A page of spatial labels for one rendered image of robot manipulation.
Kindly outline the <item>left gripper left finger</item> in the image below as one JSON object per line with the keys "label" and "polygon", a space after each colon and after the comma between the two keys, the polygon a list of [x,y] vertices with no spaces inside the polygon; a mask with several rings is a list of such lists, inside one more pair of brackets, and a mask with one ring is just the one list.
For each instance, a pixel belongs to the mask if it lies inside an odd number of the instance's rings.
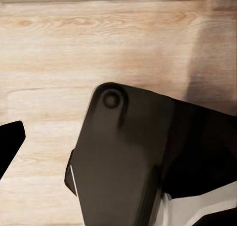
{"label": "left gripper left finger", "polygon": [[22,121],[0,126],[0,179],[26,139]]}

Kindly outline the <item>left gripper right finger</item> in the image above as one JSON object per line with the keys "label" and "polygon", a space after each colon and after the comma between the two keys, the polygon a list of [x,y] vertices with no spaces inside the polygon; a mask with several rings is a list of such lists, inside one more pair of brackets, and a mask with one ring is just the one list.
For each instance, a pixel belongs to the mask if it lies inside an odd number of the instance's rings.
{"label": "left gripper right finger", "polygon": [[237,122],[226,120],[221,138],[237,160]]}

